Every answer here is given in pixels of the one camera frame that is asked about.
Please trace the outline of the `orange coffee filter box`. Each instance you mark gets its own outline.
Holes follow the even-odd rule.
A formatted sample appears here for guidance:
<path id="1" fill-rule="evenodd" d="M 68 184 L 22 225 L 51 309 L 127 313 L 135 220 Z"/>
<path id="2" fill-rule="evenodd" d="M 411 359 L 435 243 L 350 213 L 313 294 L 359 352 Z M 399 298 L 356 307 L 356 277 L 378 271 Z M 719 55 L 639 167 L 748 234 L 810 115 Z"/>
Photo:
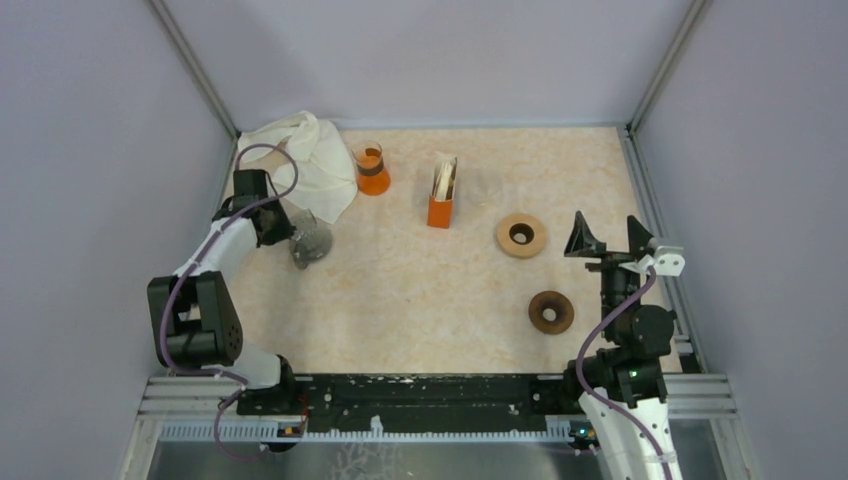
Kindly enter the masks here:
<path id="1" fill-rule="evenodd" d="M 449 229 L 453 218 L 458 158 L 445 152 L 436 153 L 433 182 L 430 190 L 428 227 Z"/>

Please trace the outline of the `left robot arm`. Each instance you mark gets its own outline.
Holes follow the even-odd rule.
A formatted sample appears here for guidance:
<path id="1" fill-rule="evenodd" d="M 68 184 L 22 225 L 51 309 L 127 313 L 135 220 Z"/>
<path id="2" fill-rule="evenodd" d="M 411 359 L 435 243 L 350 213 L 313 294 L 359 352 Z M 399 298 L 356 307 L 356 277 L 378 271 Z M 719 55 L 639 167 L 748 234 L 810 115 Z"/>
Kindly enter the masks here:
<path id="1" fill-rule="evenodd" d="M 267 172 L 236 171 L 233 187 L 190 259 L 147 286 L 156 355 L 179 375 L 235 380 L 240 398 L 260 395 L 285 414 L 300 399 L 291 365 L 245 339 L 228 283 L 252 251 L 290 239 L 294 226 Z"/>

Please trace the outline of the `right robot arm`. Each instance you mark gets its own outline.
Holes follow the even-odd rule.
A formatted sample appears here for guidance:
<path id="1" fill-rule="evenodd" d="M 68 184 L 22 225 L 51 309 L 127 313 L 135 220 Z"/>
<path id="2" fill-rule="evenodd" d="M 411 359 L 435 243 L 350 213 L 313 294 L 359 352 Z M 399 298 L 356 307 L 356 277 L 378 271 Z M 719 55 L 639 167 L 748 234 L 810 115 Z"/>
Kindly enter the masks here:
<path id="1" fill-rule="evenodd" d="M 586 259 L 586 269 L 599 274 L 601 319 L 564 372 L 563 398 L 587 415 L 614 478 L 679 479 L 661 366 L 677 314 L 642 299 L 660 277 L 682 274 L 684 249 L 633 215 L 627 240 L 627 250 L 609 249 L 576 212 L 564 255 Z"/>

